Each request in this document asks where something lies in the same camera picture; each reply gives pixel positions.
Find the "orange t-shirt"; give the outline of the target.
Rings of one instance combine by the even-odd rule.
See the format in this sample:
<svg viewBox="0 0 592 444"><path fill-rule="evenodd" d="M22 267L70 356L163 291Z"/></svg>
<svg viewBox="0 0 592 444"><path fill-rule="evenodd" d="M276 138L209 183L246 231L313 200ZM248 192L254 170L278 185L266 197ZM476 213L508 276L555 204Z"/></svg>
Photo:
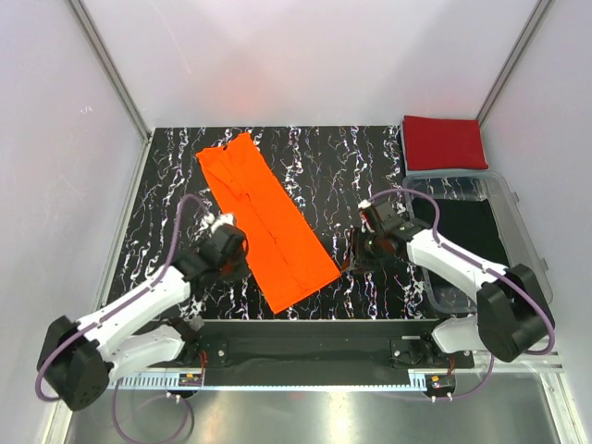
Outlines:
<svg viewBox="0 0 592 444"><path fill-rule="evenodd" d="M248 265L273 313L339 278L334 260L248 133L196 157L220 210L233 214L246 234Z"/></svg>

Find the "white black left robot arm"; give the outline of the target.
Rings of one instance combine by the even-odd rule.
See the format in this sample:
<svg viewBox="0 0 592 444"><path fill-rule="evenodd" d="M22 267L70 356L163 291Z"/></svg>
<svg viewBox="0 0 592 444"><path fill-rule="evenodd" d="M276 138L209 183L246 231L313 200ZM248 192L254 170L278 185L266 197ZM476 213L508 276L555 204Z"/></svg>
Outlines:
<svg viewBox="0 0 592 444"><path fill-rule="evenodd" d="M81 411L118 379L153 364L193 364L199 357L197 322L165 322L141 328L193 290L239 280L248 270L248 243L233 214L212 216L209 233L194 249L178 253L141 285L77 321L62 315L47 328L35 385L47 383L55 400Z"/></svg>

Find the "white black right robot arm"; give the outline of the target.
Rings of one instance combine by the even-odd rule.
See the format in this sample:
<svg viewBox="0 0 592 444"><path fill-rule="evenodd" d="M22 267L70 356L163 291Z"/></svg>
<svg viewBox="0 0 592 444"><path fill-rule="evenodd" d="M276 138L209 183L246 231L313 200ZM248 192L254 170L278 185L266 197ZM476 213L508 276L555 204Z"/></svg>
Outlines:
<svg viewBox="0 0 592 444"><path fill-rule="evenodd" d="M388 201L358 205L362 220L351 230L343 269L370 272L403 259L448 281L468 296L476 312L438 324L420 343L420 355L441 366L455 352L486 351L510 363L522 354L546 354L555 344L555 323L536 273L524 264L509 267L484 259L438 232L437 223L404 219Z"/></svg>

